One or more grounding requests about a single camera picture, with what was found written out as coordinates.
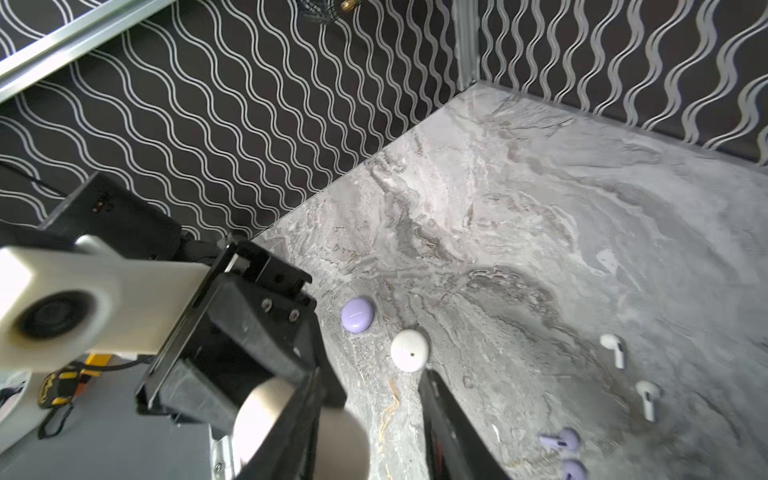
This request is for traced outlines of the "cream earbud charging case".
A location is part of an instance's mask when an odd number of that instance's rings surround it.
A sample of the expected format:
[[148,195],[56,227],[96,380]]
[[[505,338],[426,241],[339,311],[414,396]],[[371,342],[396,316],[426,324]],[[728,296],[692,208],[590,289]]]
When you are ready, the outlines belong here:
[[295,387],[272,378],[240,407],[232,442],[239,479],[367,479],[365,428],[344,408],[327,405],[316,370]]

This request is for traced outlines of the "small brass object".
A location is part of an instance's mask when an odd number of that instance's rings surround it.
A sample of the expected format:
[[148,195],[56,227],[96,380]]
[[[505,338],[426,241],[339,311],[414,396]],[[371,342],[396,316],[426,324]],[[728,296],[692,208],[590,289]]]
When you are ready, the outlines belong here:
[[361,0],[342,0],[340,8],[343,12],[354,11],[361,3]]

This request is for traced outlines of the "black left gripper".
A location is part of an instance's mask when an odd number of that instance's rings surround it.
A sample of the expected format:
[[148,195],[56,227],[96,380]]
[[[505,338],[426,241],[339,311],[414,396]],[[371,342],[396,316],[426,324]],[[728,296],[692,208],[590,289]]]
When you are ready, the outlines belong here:
[[230,432],[253,389],[273,377],[297,386],[314,369],[323,404],[343,407],[347,394],[304,290],[311,280],[251,242],[227,245],[144,376],[138,413]]

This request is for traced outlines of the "purple round disc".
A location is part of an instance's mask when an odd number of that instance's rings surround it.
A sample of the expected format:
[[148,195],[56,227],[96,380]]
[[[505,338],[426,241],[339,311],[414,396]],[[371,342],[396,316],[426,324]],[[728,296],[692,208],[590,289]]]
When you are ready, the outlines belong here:
[[343,328],[352,334],[366,331],[375,317],[375,306],[366,298],[355,297],[350,299],[341,312]]

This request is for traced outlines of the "white wireless earbud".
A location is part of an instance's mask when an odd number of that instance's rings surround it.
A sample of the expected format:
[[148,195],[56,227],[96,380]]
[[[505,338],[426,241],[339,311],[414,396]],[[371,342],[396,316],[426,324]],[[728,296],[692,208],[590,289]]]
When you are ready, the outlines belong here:
[[614,334],[603,334],[600,336],[600,344],[613,352],[615,367],[625,370],[627,356],[623,340]]
[[655,402],[661,396],[661,389],[655,383],[641,380],[635,384],[635,390],[642,400],[644,418],[651,423],[656,421]]

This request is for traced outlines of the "white round disc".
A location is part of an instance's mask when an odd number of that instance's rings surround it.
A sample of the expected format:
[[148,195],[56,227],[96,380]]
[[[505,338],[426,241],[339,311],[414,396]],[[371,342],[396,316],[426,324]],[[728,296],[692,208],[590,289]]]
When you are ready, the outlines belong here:
[[429,354],[429,343],[418,330],[402,330],[392,340],[391,359],[403,372],[413,373],[423,369],[428,362]]

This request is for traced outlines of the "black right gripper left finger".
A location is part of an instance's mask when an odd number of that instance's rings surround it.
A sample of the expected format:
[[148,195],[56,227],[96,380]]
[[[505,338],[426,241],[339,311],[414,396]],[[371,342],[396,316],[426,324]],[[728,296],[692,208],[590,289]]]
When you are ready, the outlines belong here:
[[320,371],[295,387],[273,377],[254,388],[240,407],[233,445],[239,479],[316,479],[324,388]]

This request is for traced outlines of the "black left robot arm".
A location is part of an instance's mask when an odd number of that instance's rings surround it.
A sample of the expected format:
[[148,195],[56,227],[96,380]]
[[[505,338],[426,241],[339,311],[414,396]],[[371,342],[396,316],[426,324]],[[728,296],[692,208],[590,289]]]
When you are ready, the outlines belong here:
[[272,378],[296,386],[317,373],[323,405],[341,408],[311,280],[241,235],[196,240],[95,174],[41,225],[1,228],[1,366],[49,373],[86,353],[147,357],[138,412],[220,433]]

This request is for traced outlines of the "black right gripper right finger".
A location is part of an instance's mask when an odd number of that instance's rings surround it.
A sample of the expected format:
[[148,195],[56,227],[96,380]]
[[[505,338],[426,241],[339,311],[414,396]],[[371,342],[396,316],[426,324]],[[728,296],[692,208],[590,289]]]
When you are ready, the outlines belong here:
[[430,479],[508,479],[438,372],[418,384]]

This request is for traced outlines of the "aluminium corner frame post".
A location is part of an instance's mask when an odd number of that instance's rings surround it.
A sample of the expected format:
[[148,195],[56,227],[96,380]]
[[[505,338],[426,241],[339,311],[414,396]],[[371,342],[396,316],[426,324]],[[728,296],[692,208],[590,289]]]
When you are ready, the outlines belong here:
[[467,90],[480,77],[478,10],[478,0],[453,1],[451,13],[455,31],[455,52],[460,91]]

